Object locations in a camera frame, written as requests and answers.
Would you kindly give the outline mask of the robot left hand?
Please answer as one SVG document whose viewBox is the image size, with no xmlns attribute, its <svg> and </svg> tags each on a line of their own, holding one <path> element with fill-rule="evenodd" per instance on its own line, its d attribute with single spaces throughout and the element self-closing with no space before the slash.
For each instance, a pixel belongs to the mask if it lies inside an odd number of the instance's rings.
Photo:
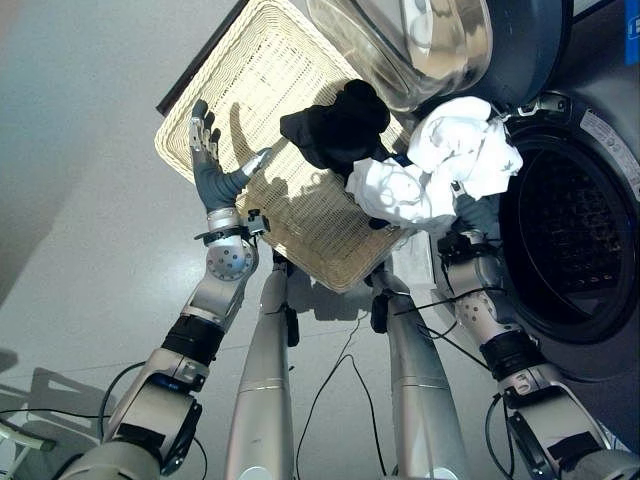
<svg viewBox="0 0 640 480">
<path fill-rule="evenodd" d="M 273 156 L 273 149 L 263 148 L 243 166 L 225 172 L 219 162 L 219 129 L 213 129 L 215 114 L 203 99 L 198 99 L 189 119 L 189 148 L 195 186 L 208 213 L 236 205 L 236 198 L 250 179 Z"/>
</svg>

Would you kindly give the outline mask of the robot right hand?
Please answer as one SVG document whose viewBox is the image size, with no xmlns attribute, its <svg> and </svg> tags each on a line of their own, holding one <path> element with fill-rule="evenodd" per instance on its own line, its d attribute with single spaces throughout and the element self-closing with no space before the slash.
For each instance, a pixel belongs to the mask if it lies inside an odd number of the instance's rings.
<svg viewBox="0 0 640 480">
<path fill-rule="evenodd" d="M 499 203 L 498 194 L 481 197 L 478 200 L 468 194 L 460 195 L 455 200 L 456 219 L 452 224 L 452 230 L 458 233 L 479 230 L 488 238 L 500 238 Z"/>
</svg>

